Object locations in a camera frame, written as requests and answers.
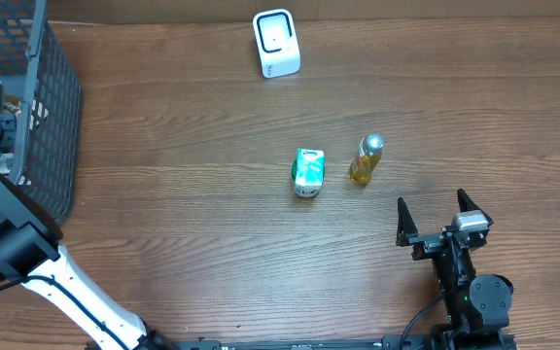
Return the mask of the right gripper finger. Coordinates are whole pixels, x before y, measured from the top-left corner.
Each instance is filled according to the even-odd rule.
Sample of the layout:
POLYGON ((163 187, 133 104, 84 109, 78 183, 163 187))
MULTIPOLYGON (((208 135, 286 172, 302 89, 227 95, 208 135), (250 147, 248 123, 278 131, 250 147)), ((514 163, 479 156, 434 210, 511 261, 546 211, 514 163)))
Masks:
POLYGON ((478 205, 476 205, 463 189, 458 189, 456 194, 458 205, 462 212, 479 211, 485 217, 489 227, 494 224, 493 219, 478 205))
POLYGON ((398 228, 396 234, 396 245, 404 247, 410 245, 410 240, 416 237, 419 232, 402 197, 398 198, 397 205, 398 228))

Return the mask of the yellow liquid bottle silver cap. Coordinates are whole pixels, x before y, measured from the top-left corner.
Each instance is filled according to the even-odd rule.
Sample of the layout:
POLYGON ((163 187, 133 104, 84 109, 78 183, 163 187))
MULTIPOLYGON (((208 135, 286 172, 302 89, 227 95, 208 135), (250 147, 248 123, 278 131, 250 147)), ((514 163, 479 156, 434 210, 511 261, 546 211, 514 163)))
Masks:
POLYGON ((369 183, 372 172, 383 155, 385 141, 378 133, 364 137, 349 168, 350 179, 359 185, 369 183))

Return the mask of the teal tissue pack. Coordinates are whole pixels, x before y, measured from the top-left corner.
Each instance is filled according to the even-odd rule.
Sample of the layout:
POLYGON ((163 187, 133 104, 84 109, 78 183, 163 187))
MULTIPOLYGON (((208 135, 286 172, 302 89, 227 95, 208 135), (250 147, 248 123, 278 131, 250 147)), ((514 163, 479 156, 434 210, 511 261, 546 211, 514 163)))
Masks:
POLYGON ((325 153, 321 150, 298 149, 291 179, 292 188, 298 196, 316 196, 325 179, 325 153))
POLYGON ((14 166, 14 154, 0 152, 0 173, 9 174, 14 166))

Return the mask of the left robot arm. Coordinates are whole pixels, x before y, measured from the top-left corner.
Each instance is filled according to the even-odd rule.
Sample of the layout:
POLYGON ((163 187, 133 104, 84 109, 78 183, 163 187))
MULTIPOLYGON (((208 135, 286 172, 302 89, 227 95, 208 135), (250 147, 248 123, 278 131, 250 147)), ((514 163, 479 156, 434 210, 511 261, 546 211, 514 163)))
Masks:
POLYGON ((61 244, 54 219, 0 173, 0 292, 23 286, 51 302, 99 349, 174 344, 102 291, 61 244))

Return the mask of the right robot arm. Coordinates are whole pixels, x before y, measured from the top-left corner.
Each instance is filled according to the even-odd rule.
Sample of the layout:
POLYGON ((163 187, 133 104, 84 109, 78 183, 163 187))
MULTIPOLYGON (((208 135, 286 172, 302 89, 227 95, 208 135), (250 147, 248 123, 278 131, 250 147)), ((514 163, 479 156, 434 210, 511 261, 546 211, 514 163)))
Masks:
POLYGON ((410 246, 416 261, 432 262, 441 296, 425 306, 407 324, 397 340, 386 345, 399 349, 515 349, 514 337, 503 333, 509 325, 514 288, 503 275, 478 275, 471 252, 487 243, 492 218, 462 189, 457 191, 460 212, 439 233, 422 235, 400 197, 396 244, 410 246), (440 302, 448 322, 435 325, 428 335, 411 339, 413 326, 440 302))

